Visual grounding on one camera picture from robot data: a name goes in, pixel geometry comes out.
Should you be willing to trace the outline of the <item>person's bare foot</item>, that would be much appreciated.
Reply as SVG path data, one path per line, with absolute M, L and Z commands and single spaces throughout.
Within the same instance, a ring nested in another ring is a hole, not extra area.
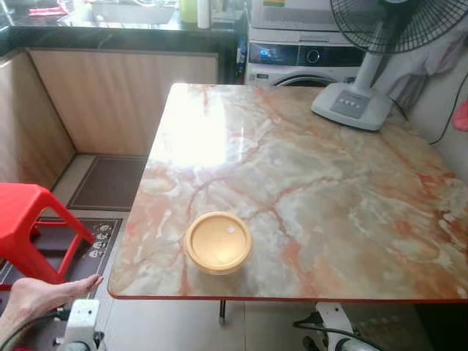
M 63 284 L 50 284 L 28 277 L 17 280 L 11 285 L 9 301 L 0 313 L 0 351 L 13 351 L 13 342 L 28 321 L 86 297 L 102 281 L 99 274 Z

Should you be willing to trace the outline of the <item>orange marble pattern table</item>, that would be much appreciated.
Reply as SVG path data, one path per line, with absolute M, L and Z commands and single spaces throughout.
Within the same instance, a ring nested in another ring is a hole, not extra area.
M 116 300 L 466 302 L 467 184 L 400 118 L 312 113 L 321 89 L 175 83 L 115 246 Z M 243 266 L 186 253 L 210 213 L 244 221 Z

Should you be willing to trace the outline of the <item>round yellow lidded container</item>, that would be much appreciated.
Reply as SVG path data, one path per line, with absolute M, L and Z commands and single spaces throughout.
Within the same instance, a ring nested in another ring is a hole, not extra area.
M 253 235 L 241 218 L 224 211 L 206 213 L 187 228 L 185 254 L 203 272 L 228 275 L 240 270 L 253 251 Z

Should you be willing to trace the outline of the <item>red plastic stool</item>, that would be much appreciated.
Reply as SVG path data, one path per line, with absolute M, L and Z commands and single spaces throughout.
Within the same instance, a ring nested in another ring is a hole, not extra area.
M 75 232 L 59 268 L 51 266 L 33 245 L 31 238 L 38 227 L 70 227 Z M 28 278 L 61 284 L 81 243 L 94 243 L 91 231 L 47 188 L 0 183 L 0 260 L 10 262 Z

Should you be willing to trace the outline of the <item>plain brown floor mat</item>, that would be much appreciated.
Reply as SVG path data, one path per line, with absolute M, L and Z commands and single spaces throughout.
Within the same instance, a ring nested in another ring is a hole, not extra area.
M 134 203 L 146 163 L 144 156 L 94 156 L 67 207 L 127 213 Z

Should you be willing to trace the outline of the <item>wood grain cabinet panel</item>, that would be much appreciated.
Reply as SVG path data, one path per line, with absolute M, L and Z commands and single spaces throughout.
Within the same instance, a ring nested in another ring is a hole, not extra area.
M 29 53 L 0 57 L 0 183 L 51 189 L 75 154 Z
M 175 83 L 218 83 L 219 58 L 170 51 L 29 49 L 74 147 L 146 155 Z

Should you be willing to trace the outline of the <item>white standing fan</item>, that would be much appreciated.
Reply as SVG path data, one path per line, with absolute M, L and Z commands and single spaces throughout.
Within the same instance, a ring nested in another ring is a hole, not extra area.
M 364 50 L 351 83 L 331 83 L 311 106 L 313 113 L 366 132 L 378 131 L 393 106 L 372 87 L 383 56 L 419 49 L 447 34 L 468 13 L 468 0 L 330 0 L 342 36 Z

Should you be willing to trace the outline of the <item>white front-load washing machine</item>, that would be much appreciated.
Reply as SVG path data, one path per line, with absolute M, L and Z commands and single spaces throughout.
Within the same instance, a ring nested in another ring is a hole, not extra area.
M 308 87 L 353 83 L 364 56 L 339 32 L 250 28 L 244 82 Z

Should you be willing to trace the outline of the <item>black kitchen counter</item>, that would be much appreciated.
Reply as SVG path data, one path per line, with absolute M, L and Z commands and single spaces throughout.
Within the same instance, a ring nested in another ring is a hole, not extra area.
M 177 51 L 177 53 L 220 53 L 231 56 L 245 43 L 249 13 L 234 21 L 215 21 L 200 29 L 183 23 L 174 13 L 165 24 L 79 23 L 63 15 L 28 15 L 30 9 L 50 9 L 57 4 L 72 10 L 72 0 L 0 0 L 0 56 L 14 49 Z

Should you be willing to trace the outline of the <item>grey hanging cloth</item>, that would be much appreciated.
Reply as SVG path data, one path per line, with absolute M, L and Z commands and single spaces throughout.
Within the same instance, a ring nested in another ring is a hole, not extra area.
M 385 66 L 374 81 L 374 89 L 387 94 L 402 107 L 412 106 L 429 79 L 452 70 L 465 56 L 467 35 L 468 19 L 463 19 L 426 46 L 385 57 Z

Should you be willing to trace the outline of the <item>white appliance with label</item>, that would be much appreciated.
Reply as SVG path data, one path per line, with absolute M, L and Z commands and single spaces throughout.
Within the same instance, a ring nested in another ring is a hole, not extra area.
M 338 32 L 331 0 L 251 0 L 252 28 Z

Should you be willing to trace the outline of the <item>grey sink tray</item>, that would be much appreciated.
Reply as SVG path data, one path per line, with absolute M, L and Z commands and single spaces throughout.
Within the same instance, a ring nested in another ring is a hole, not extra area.
M 90 4 L 88 20 L 95 23 L 167 24 L 176 13 L 176 7 L 140 4 Z

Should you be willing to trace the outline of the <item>flat red item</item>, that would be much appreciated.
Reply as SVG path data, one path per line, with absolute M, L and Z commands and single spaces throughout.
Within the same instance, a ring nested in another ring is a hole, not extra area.
M 47 17 L 47 16 L 64 16 L 67 15 L 68 11 L 63 7 L 40 7 L 40 9 L 28 10 L 29 17 Z

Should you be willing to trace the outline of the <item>green cup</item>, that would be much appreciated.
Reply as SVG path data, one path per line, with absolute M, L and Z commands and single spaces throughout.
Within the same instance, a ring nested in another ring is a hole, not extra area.
M 198 0 L 178 0 L 178 16 L 183 23 L 197 23 Z

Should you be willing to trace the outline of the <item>white bottle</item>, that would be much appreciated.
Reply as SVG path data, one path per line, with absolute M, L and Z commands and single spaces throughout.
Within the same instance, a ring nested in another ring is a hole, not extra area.
M 197 27 L 207 29 L 211 25 L 211 0 L 197 0 Z

